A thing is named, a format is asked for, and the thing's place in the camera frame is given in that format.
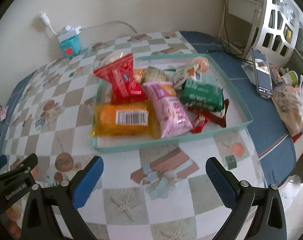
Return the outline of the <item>person's left hand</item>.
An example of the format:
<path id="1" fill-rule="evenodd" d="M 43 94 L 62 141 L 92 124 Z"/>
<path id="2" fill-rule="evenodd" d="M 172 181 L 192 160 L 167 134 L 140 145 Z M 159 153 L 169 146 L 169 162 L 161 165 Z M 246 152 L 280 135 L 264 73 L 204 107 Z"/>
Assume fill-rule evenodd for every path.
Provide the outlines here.
<path id="1" fill-rule="evenodd" d="M 6 210 L 6 215 L 9 218 L 7 223 L 8 232 L 15 238 L 21 238 L 21 228 L 17 221 L 21 218 L 22 206 L 19 203 L 15 203 L 9 209 Z"/>

